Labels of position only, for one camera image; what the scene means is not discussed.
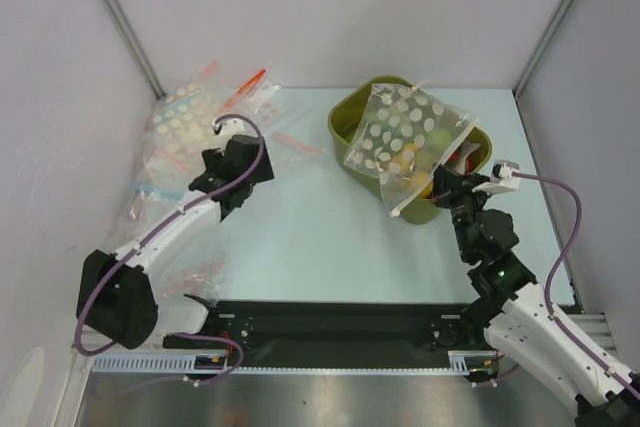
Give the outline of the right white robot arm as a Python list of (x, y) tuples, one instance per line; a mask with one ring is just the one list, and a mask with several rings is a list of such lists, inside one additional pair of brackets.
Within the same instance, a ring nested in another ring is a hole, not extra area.
[(506, 354), (552, 392), (578, 426), (636, 426), (639, 375), (597, 344), (551, 299), (515, 255), (510, 214), (489, 209), (493, 195), (518, 189), (525, 174), (499, 161), (491, 175), (434, 171), (432, 200), (451, 214), (460, 258), (478, 293), (465, 308), (463, 340)]

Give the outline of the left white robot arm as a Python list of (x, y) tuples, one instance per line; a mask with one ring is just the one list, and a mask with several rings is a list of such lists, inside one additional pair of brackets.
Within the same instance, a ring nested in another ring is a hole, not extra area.
[(204, 300), (181, 293), (164, 297), (161, 283), (190, 241), (210, 234), (274, 173), (261, 135), (232, 135), (221, 149), (202, 153), (205, 170), (188, 186), (174, 210), (141, 236), (108, 253), (84, 260), (74, 343), (82, 328), (133, 350), (154, 334), (185, 334), (199, 347), (214, 344), (219, 321)]

